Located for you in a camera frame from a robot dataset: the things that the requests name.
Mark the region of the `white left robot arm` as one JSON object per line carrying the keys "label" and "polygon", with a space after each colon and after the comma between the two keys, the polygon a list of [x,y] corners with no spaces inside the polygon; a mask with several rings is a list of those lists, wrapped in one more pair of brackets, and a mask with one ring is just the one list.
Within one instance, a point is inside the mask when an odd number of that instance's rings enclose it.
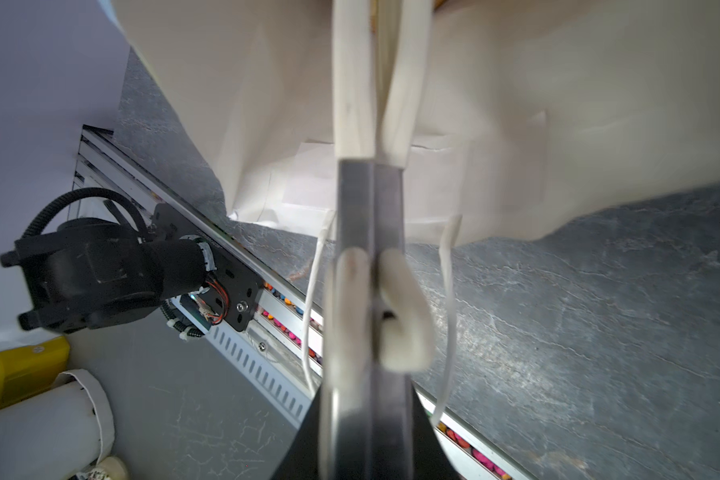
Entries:
{"label": "white left robot arm", "polygon": [[[109,201],[129,220],[77,218],[46,232],[67,206],[88,198]],[[206,241],[155,239],[132,201],[100,187],[46,205],[0,264],[20,268],[27,285],[32,308],[19,314],[20,327],[60,334],[140,320],[170,298],[201,290],[216,268]]]}

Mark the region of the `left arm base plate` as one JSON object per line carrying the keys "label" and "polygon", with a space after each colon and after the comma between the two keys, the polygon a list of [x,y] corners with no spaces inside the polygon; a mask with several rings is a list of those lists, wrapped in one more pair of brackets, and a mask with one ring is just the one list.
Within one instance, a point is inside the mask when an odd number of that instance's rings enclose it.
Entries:
{"label": "left arm base plate", "polygon": [[167,203],[156,206],[152,223],[167,240],[191,240],[204,254],[204,283],[167,299],[167,308],[200,336],[223,325],[244,332],[259,306],[263,277]]}

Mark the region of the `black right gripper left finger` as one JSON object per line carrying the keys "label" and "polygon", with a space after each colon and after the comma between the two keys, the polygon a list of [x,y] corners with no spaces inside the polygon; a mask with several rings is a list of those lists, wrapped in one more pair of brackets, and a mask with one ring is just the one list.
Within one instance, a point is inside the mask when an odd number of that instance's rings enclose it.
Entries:
{"label": "black right gripper left finger", "polygon": [[322,384],[276,479],[364,479],[371,471],[371,164],[340,161],[337,207],[323,301]]}

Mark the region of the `floral paper gift bag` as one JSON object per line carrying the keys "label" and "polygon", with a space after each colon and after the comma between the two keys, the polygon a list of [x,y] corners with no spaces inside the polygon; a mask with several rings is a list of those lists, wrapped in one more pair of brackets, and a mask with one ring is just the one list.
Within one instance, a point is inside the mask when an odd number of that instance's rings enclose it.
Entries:
{"label": "floral paper gift bag", "polygon": [[439,249],[720,182],[720,1],[105,1],[228,218],[335,239],[338,165]]}

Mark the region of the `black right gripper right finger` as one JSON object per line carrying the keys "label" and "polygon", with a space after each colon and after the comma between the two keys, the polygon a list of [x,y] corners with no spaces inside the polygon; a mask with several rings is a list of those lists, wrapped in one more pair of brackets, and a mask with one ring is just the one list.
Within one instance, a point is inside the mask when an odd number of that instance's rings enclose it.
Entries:
{"label": "black right gripper right finger", "polygon": [[428,301],[404,254],[401,169],[374,169],[374,220],[379,370],[373,387],[373,476],[457,479],[411,380],[433,360],[435,331]]}

